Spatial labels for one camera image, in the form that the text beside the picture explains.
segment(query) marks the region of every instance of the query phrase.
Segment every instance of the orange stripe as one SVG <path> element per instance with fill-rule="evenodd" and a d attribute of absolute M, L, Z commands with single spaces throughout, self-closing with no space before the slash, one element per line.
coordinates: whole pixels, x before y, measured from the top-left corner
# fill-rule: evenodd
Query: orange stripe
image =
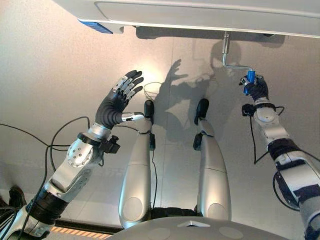
<path fill-rule="evenodd" d="M 69 234 L 73 231 L 73 229 L 68 229 L 68 231 L 65 232 L 65 234 Z"/>
<path fill-rule="evenodd" d="M 87 237 L 92 237 L 92 236 L 94 236 L 96 233 L 95 232 L 92 232 L 92 233 L 90 233 Z"/>
<path fill-rule="evenodd" d="M 70 234 L 74 235 L 74 234 L 76 234 L 77 232 L 79 232 L 79 230 L 74 230 L 74 231 L 71 232 Z"/>
<path fill-rule="evenodd" d="M 81 235 L 83 234 L 85 231 L 79 231 L 76 235 Z"/>
<path fill-rule="evenodd" d="M 94 235 L 94 239 L 96 239 L 97 237 L 100 237 L 102 235 L 102 233 L 97 233 L 96 235 Z"/>
<path fill-rule="evenodd" d="M 60 233 L 64 233 L 65 231 L 67 231 L 68 229 L 67 228 L 62 228 Z"/>
<path fill-rule="evenodd" d="M 57 227 L 57 228 L 54 230 L 54 232 L 59 232 L 60 229 L 61 229 L 61 227 Z"/>
<path fill-rule="evenodd" d="M 90 232 L 89 232 L 89 231 L 85 231 L 84 234 L 82 234 L 82 236 L 85 237 L 85 236 L 87 236 L 88 234 L 90 234 Z"/>

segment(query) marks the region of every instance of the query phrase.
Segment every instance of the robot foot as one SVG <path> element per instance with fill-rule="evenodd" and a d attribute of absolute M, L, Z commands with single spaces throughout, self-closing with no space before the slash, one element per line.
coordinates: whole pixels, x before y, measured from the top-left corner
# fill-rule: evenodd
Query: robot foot
<path fill-rule="evenodd" d="M 152 124 L 154 124 L 154 114 L 155 114 L 155 105 L 151 100 L 144 102 L 144 116 L 147 119 L 151 119 Z"/>
<path fill-rule="evenodd" d="M 209 100 L 202 98 L 199 101 L 198 106 L 196 107 L 196 113 L 194 118 L 195 125 L 198 125 L 199 118 L 202 118 L 202 119 L 206 118 L 208 108 L 209 108 Z"/>

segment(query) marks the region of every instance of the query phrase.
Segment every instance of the cable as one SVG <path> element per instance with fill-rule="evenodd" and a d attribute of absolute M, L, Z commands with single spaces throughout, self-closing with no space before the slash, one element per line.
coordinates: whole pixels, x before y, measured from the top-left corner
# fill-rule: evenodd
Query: cable
<path fill-rule="evenodd" d="M 253 141 L 253 152 L 254 152 L 253 164 L 256 164 L 257 163 L 257 153 L 256 153 L 256 141 L 255 141 L 254 131 L 252 129 L 252 116 L 250 116 L 250 130 L 251 130 L 251 136 L 252 136 L 252 141 Z"/>
<path fill-rule="evenodd" d="M 52 140 L 51 140 L 51 144 L 50 144 L 50 163 L 51 163 L 51 166 L 52 166 L 52 169 L 53 171 L 55 172 L 56 171 L 56 166 L 55 166 L 55 163 L 54 163 L 54 159 L 52 157 L 52 146 L 54 145 L 54 141 L 56 139 L 56 136 L 58 135 L 58 133 L 64 128 L 66 127 L 67 125 L 79 120 L 79 119 L 86 119 L 87 120 L 87 126 L 88 126 L 88 129 L 90 128 L 90 119 L 87 117 L 87 116 L 80 116 L 80 117 L 77 117 L 71 121 L 68 121 L 66 124 L 64 124 L 62 127 L 59 128 L 58 131 L 56 131 L 56 133 L 54 134 Z"/>
<path fill-rule="evenodd" d="M 269 153 L 269 151 L 266 151 L 261 157 L 259 157 L 253 164 L 257 164 L 261 159 L 264 158 L 265 155 L 267 155 Z"/>
<path fill-rule="evenodd" d="M 98 165 L 99 165 L 100 167 L 103 167 L 103 166 L 105 165 L 104 155 L 105 155 L 105 152 L 103 151 L 103 152 L 101 153 L 101 163 L 98 163 Z"/>
<path fill-rule="evenodd" d="M 280 113 L 278 114 L 278 116 L 280 116 L 284 110 L 286 109 L 284 106 L 276 106 L 276 109 L 282 109 L 280 111 Z M 253 128 L 252 128 L 252 117 L 250 116 L 250 130 L 251 130 L 251 136 L 252 136 L 252 141 L 253 141 L 253 151 L 254 151 L 254 161 L 253 164 L 256 165 L 261 159 L 264 158 L 265 155 L 268 154 L 268 151 L 266 151 L 261 157 L 259 157 L 257 159 L 257 153 L 256 153 L 256 141 L 255 141 L 255 137 L 254 137 L 254 132 L 253 132 Z"/>
<path fill-rule="evenodd" d="M 155 97 L 152 97 L 150 94 L 157 95 L 158 93 L 157 93 L 157 92 L 152 92 L 152 91 L 146 90 L 146 86 L 151 85 L 151 84 L 160 84 L 160 85 L 162 85 L 162 82 L 152 81 L 152 82 L 149 82 L 149 83 L 147 83 L 147 84 L 145 84 L 145 85 L 143 86 L 143 92 L 144 92 L 144 95 L 145 95 L 146 99 L 149 99 L 149 100 L 154 101 L 154 100 L 155 100 L 155 99 L 154 99 Z"/>
<path fill-rule="evenodd" d="M 317 157 L 315 157 L 314 155 L 312 155 L 311 153 L 309 153 L 309 152 L 307 152 L 307 151 L 304 151 L 304 150 L 299 150 L 299 151 L 301 151 L 301 152 L 303 152 L 303 153 L 305 153 L 305 154 L 307 154 L 307 155 L 309 155 L 310 157 L 312 157 L 312 158 L 314 158 L 315 160 L 317 160 L 317 161 L 319 161 L 320 162 L 320 159 L 319 158 L 317 158 Z"/>
<path fill-rule="evenodd" d="M 46 182 L 46 179 L 47 179 L 47 174 L 48 174 L 48 149 L 51 148 L 51 145 L 47 146 L 46 149 L 45 149 L 45 155 L 44 155 L 44 176 L 43 176 L 43 179 L 42 179 L 42 183 L 38 189 L 38 192 L 36 193 L 36 195 L 34 196 L 33 200 L 32 200 L 32 204 L 31 204 L 31 207 L 28 211 L 28 214 L 26 215 L 26 218 L 24 220 L 24 223 L 23 223 L 23 226 L 22 226 L 22 229 L 20 230 L 20 234 L 18 236 L 18 240 L 21 239 L 22 237 L 22 234 L 23 232 L 25 231 L 25 228 L 26 228 L 26 225 L 27 225 L 27 222 L 28 222 L 28 219 L 29 219 L 29 216 L 30 216 L 30 213 L 31 213 L 31 210 L 32 208 L 34 207 L 35 205 L 35 202 L 36 202 L 36 199 L 38 198 L 43 186 L 45 185 L 45 182 Z"/>
<path fill-rule="evenodd" d="M 136 132 L 139 132 L 138 129 L 136 129 L 134 127 L 131 127 L 131 126 L 115 125 L 114 127 L 117 127 L 117 128 L 128 128 L 128 129 L 135 130 Z"/>
<path fill-rule="evenodd" d="M 152 209 L 155 208 L 156 196 L 157 196 L 157 188 L 158 188 L 157 168 L 156 168 L 156 164 L 154 162 L 154 157 L 155 157 L 155 150 L 152 151 L 152 159 L 151 159 L 151 162 L 153 163 L 153 166 L 154 166 L 154 174 L 155 174 L 155 189 L 154 189 L 154 199 L 153 199 Z"/>
<path fill-rule="evenodd" d="M 32 133 L 30 133 L 30 132 L 28 132 L 28 131 L 25 131 L 25 130 L 21 129 L 21 128 L 18 128 L 18 127 L 15 127 L 15 126 L 11 126 L 11 125 L 8 125 L 8 124 L 4 124 L 4 123 L 0 123 L 0 126 L 5 126 L 5 127 L 9 127 L 9 128 L 12 128 L 12 129 L 19 130 L 19 131 L 21 131 L 21 132 L 23 132 L 23 133 L 25 133 L 25 134 L 28 134 L 28 135 L 30 135 L 31 137 L 37 139 L 40 143 L 46 145 L 47 147 L 49 146 L 49 144 L 47 144 L 47 143 L 45 143 L 44 141 L 42 141 L 39 137 L 33 135 Z M 67 150 L 64 150 L 64 149 L 57 149 L 57 148 L 52 148 L 52 149 L 54 149 L 54 150 L 56 150 L 56 151 L 60 151 L 60 152 L 65 152 L 65 151 L 67 151 Z"/>
<path fill-rule="evenodd" d="M 277 172 L 273 175 L 273 179 L 272 179 L 272 187 L 273 187 L 273 191 L 274 191 L 274 194 L 275 194 L 276 198 L 280 201 L 280 203 L 282 203 L 282 204 L 283 204 L 285 207 L 287 207 L 288 209 L 291 209 L 291 210 L 296 211 L 296 212 L 300 212 L 299 209 L 293 208 L 293 207 L 289 206 L 288 204 L 286 204 L 286 203 L 280 198 L 280 196 L 278 195 L 277 190 L 276 190 L 276 174 L 277 174 Z"/>
<path fill-rule="evenodd" d="M 13 217 L 10 221 L 10 224 L 6 227 L 6 230 L 4 231 L 4 233 L 2 234 L 1 240 L 4 239 L 5 235 L 8 233 L 9 229 L 11 228 L 12 224 L 14 223 L 16 216 L 17 216 L 17 210 L 13 207 L 13 206 L 3 206 L 0 207 L 0 210 L 4 210 L 4 209 L 10 209 L 13 211 Z"/>
<path fill-rule="evenodd" d="M 279 112 L 278 116 L 280 116 L 280 115 L 284 112 L 284 110 L 286 109 L 284 106 L 276 106 L 275 108 L 276 108 L 276 109 L 282 109 L 282 110 Z"/>

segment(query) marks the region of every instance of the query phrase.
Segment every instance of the gray surface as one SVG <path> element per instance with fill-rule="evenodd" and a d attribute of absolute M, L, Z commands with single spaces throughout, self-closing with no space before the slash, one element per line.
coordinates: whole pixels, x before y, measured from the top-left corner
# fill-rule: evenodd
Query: gray surface
<path fill-rule="evenodd" d="M 111 240 L 286 240 L 253 227 L 200 216 L 167 217 L 142 222 Z"/>
<path fill-rule="evenodd" d="M 49 142 L 73 118 L 88 115 L 93 121 L 118 78 L 132 69 L 142 70 L 145 83 L 165 82 L 155 99 L 154 159 L 159 179 L 155 205 L 190 209 L 196 205 L 200 153 L 192 149 L 197 129 L 193 117 L 199 99 L 207 97 L 207 118 L 228 171 L 232 220 L 288 239 L 303 239 L 300 216 L 273 194 L 271 158 L 253 165 L 249 119 L 241 116 L 241 106 L 252 100 L 238 86 L 245 73 L 223 69 L 221 49 L 222 41 L 216 39 L 138 39 L 132 27 L 125 28 L 123 35 L 105 35 L 80 24 L 50 0 L 41 4 L 4 0 L 0 3 L 0 121 Z M 169 72 L 179 59 L 179 70 Z M 252 66 L 264 75 L 272 102 L 286 107 L 281 122 L 287 131 L 301 148 L 320 156 L 320 40 L 232 41 L 228 61 Z M 157 92 L 159 87 L 154 83 L 146 90 Z M 140 92 L 128 112 L 142 112 L 145 99 Z M 57 143 L 72 143 L 85 127 L 84 121 L 74 123 L 62 131 Z M 115 128 L 112 134 L 120 137 L 119 153 L 105 157 L 105 167 L 96 169 L 67 207 L 65 219 L 120 224 L 121 184 L 136 132 Z M 255 136 L 260 155 L 265 148 L 257 132 Z M 17 184 L 30 199 L 43 176 L 44 146 L 4 127 L 0 143 L 0 194 L 7 199 L 7 189 Z M 54 153 L 57 165 L 64 158 L 63 153 Z M 153 170 L 151 174 L 153 196 Z"/>

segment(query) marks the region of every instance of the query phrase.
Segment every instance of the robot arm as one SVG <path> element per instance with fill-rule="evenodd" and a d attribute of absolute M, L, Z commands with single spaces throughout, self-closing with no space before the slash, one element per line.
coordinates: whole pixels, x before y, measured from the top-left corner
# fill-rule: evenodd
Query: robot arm
<path fill-rule="evenodd" d="M 4 227 L 0 233 L 1 240 L 9 239 L 14 232 L 20 232 L 26 219 L 24 234 L 40 239 L 49 234 L 67 205 L 88 182 L 93 168 L 101 161 L 102 153 L 118 151 L 118 138 L 112 136 L 108 140 L 113 126 L 144 118 L 140 112 L 123 113 L 129 100 L 142 89 L 141 86 L 135 88 L 144 80 L 141 75 L 141 71 L 128 72 L 112 88 L 96 112 L 95 123 L 87 132 L 78 134 L 63 163 L 46 182 L 40 194 L 20 209 L 10 229 Z"/>
<path fill-rule="evenodd" d="M 262 76 L 254 81 L 243 77 L 244 93 L 251 95 L 254 105 L 242 107 L 244 116 L 252 116 L 264 137 L 274 160 L 275 180 L 289 206 L 299 209 L 305 227 L 305 239 L 320 236 L 320 173 L 308 155 L 291 139 L 279 122 L 275 106 L 269 101 L 268 87 Z"/>

